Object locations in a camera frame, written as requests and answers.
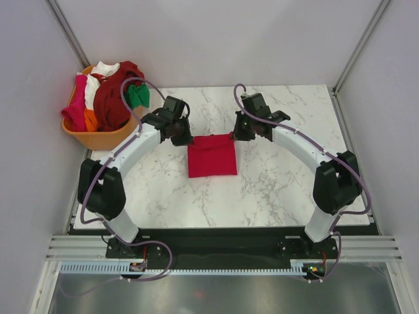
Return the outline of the crimson pink t shirt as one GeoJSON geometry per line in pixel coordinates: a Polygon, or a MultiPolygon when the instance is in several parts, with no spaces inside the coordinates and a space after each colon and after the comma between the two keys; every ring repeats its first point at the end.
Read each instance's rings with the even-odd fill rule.
{"type": "Polygon", "coordinates": [[[187,168],[190,179],[237,175],[236,150],[232,134],[195,137],[193,144],[187,147],[187,168]]]}

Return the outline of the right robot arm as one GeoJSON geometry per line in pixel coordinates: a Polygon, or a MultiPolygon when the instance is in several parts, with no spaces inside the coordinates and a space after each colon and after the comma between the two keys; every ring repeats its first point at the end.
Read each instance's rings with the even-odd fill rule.
{"type": "Polygon", "coordinates": [[[256,135],[288,150],[314,174],[312,195],[316,207],[304,228],[307,237],[300,240],[299,247],[303,255],[315,257],[323,250],[323,240],[333,231],[339,214],[363,191],[357,180],[357,159],[348,150],[343,153],[326,150],[299,131],[281,111],[257,119],[237,111],[232,138],[252,141],[256,135]]]}

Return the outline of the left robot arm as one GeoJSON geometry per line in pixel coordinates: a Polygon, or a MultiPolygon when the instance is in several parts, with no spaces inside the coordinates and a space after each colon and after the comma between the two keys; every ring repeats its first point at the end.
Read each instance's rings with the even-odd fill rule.
{"type": "Polygon", "coordinates": [[[139,256],[144,242],[137,237],[139,228],[126,210],[123,180],[144,155],[166,139],[174,146],[191,144],[190,113],[187,103],[180,109],[158,108],[139,119],[134,131],[107,156],[100,160],[87,158],[81,165],[77,196],[80,222],[102,223],[129,257],[139,256]]]}

